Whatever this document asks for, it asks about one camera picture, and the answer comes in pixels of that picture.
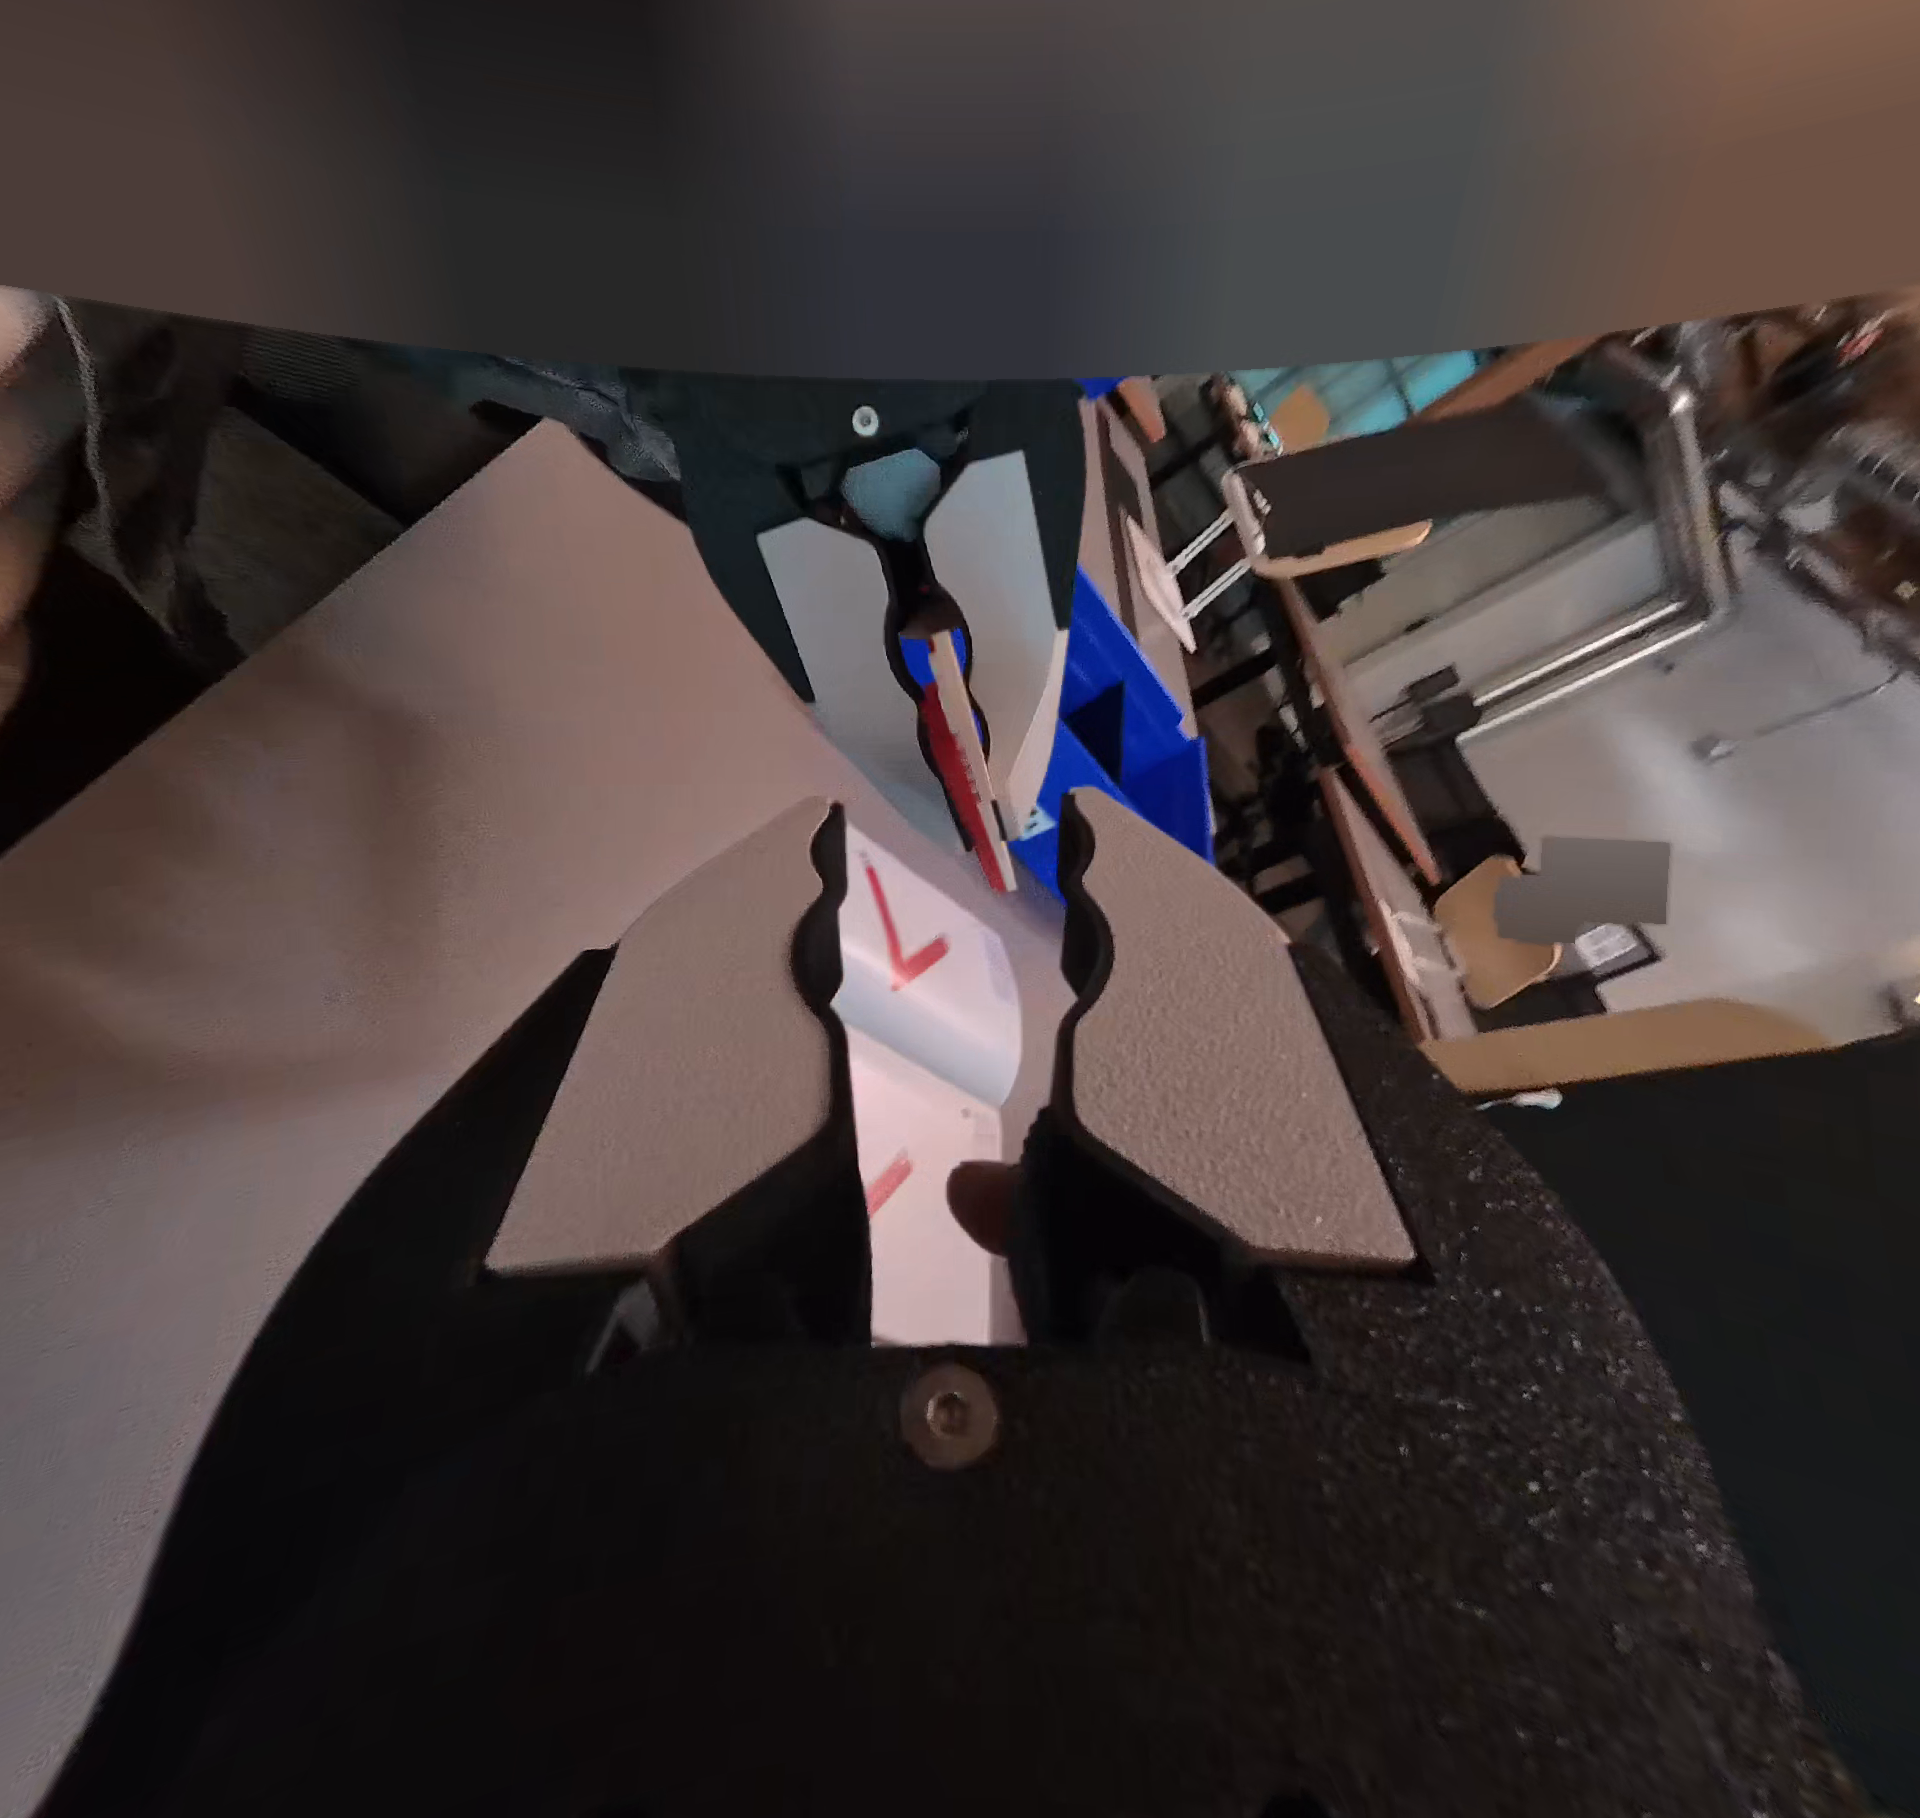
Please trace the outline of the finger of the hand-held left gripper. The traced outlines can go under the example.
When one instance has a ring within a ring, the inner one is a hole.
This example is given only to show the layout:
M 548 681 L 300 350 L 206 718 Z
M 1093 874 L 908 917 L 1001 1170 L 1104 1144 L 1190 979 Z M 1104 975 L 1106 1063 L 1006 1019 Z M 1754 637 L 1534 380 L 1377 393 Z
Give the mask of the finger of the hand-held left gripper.
M 966 681 L 1006 819 L 1035 814 L 1057 727 L 1068 626 L 1049 589 L 1021 452 L 970 464 L 932 509 L 926 546 L 968 634 Z
M 906 824 L 933 844 L 958 844 L 960 830 L 920 738 L 920 687 L 902 683 L 889 659 L 889 589 L 876 549 L 814 519 L 760 534 L 758 549 L 817 724 Z

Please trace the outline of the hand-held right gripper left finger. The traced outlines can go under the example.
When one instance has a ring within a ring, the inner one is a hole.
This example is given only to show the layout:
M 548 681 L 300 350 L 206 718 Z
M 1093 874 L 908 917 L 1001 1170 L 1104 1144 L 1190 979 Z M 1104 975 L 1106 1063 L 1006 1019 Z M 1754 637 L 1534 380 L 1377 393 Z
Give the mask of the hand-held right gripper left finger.
M 691 869 L 624 933 L 486 1266 L 645 1267 L 707 1213 L 811 1162 L 849 1200 L 833 1012 L 845 819 L 802 798 Z

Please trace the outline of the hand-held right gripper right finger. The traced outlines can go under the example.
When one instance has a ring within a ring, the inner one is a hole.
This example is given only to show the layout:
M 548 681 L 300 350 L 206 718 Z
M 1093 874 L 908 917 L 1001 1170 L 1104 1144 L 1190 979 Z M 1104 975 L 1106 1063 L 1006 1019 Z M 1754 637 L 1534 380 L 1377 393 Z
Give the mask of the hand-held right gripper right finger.
M 1256 1261 L 1410 1272 L 1418 1249 L 1282 928 L 1098 789 L 1062 803 L 1057 885 L 1062 1123 Z

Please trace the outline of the lego instruction booklet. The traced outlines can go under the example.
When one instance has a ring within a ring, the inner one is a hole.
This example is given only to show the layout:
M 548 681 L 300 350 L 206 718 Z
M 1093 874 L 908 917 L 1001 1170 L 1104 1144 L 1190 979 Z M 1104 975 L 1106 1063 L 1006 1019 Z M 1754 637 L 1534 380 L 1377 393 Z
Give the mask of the lego instruction booklet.
M 954 1218 L 964 1164 L 1013 1159 L 1004 1108 L 1024 1015 L 998 934 L 845 826 L 838 915 L 859 1170 L 871 1232 L 871 1335 L 888 1346 L 1024 1341 L 1004 1261 Z

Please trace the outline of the blue plastic bin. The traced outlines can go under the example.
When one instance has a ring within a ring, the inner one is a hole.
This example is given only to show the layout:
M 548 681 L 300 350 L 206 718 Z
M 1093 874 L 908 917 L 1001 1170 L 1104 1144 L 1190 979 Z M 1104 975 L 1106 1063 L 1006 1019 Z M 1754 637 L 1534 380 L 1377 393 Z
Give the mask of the blue plastic bin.
M 1036 889 L 1057 887 L 1060 809 L 1068 793 L 1101 791 L 1214 864 L 1212 793 L 1204 743 L 1138 642 L 1085 569 L 1075 575 L 1072 624 L 1049 765 L 1026 833 L 1012 846 Z

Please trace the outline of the small tan plywood chair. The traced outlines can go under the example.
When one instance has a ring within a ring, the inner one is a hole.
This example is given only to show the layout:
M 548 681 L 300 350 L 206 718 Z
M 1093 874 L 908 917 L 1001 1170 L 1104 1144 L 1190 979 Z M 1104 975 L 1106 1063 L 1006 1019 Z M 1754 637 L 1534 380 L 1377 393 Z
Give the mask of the small tan plywood chair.
M 1519 878 L 1523 866 L 1513 856 L 1487 856 L 1432 908 L 1461 990 L 1478 1012 L 1541 984 L 1561 963 L 1564 942 L 1512 939 L 1502 933 L 1497 895 L 1502 887 Z

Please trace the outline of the wood top office table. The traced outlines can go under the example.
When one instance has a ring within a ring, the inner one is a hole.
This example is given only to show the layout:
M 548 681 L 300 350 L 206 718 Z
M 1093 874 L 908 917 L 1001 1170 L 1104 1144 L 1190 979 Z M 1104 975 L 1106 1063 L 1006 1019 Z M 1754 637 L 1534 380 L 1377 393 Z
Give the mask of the wood top office table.
M 1326 652 L 1299 582 L 1260 578 L 1278 669 L 1323 814 L 1332 826 L 1349 951 L 1369 948 L 1416 1043 L 1445 1036 L 1458 979 L 1437 954 L 1428 910 L 1445 882 L 1379 735 Z

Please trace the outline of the person's dark jacket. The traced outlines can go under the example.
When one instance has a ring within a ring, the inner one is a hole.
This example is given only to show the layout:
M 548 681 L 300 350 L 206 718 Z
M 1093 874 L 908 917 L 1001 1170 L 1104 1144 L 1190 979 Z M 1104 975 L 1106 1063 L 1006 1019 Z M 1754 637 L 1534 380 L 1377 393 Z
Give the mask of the person's dark jacket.
M 4 287 L 1 844 L 499 456 L 398 347 Z

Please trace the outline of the shiny metal pipe frame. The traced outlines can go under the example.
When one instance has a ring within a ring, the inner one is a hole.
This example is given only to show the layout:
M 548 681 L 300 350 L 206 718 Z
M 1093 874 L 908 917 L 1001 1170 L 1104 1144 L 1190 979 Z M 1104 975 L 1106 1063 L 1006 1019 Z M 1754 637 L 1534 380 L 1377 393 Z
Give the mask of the shiny metal pipe frame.
M 1738 576 L 1718 519 L 1712 470 L 1701 441 L 1697 393 L 1682 362 L 1628 340 L 1599 340 L 1598 386 L 1635 430 L 1652 492 L 1663 592 L 1477 696 L 1467 741 L 1518 727 L 1652 665 L 1674 662 L 1734 615 Z

